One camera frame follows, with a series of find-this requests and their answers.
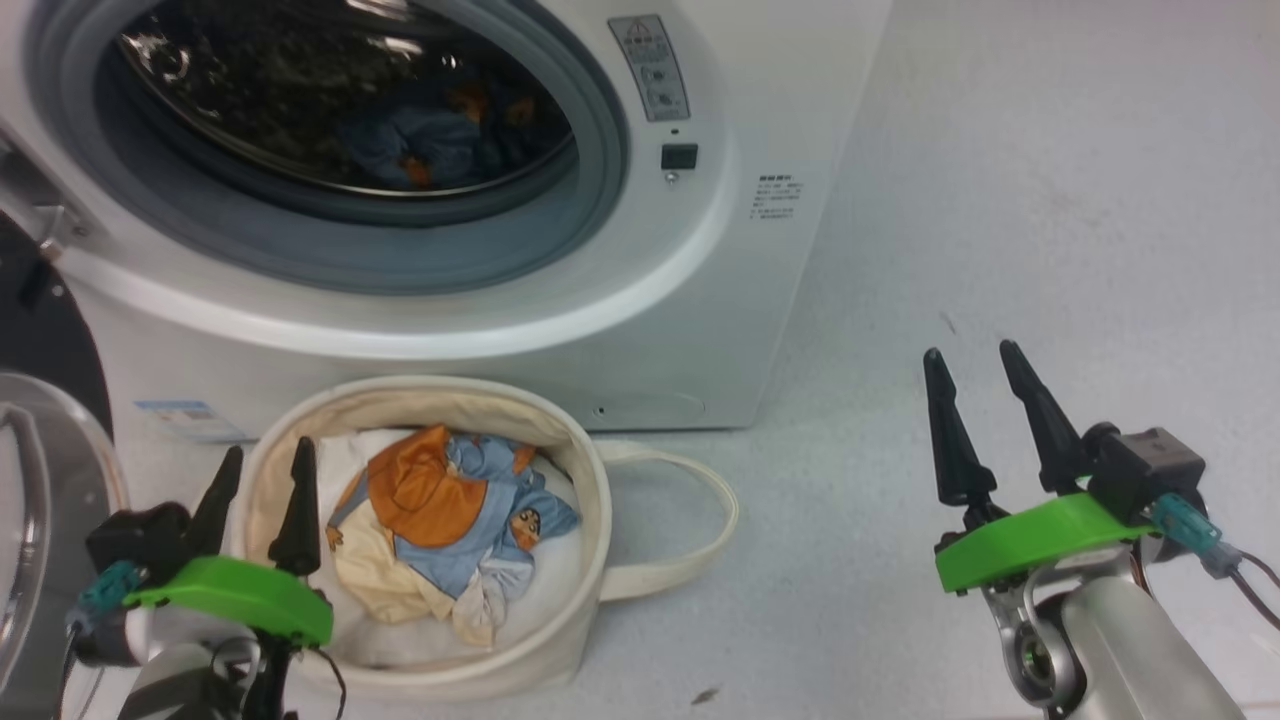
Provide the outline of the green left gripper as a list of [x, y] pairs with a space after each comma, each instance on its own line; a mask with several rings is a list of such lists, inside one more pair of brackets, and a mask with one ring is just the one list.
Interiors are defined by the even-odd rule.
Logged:
[[129, 593], [125, 606], [172, 605], [284, 638], [294, 647], [326, 646], [334, 629], [333, 607], [298, 578], [321, 566], [315, 443], [302, 437], [294, 450], [293, 489], [268, 550], [275, 568], [219, 556], [243, 461], [243, 448], [230, 446], [200, 498], [186, 532], [188, 564], [168, 583]]

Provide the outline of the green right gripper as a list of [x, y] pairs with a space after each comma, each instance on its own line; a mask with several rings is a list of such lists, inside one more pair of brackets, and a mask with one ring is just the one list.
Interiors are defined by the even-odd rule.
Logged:
[[1039, 484], [1065, 497], [1014, 515], [995, 503], [997, 482], [977, 457], [957, 410], [954, 378], [942, 352], [928, 348], [922, 365], [937, 496], [942, 505], [964, 510], [969, 530], [934, 552], [940, 584], [948, 594], [1153, 533], [1149, 523], [1129, 527], [1093, 496], [1080, 493], [1080, 479], [1092, 475], [1082, 437], [1019, 343], [1004, 340], [998, 351], [1010, 389], [1025, 410], [1039, 459]]

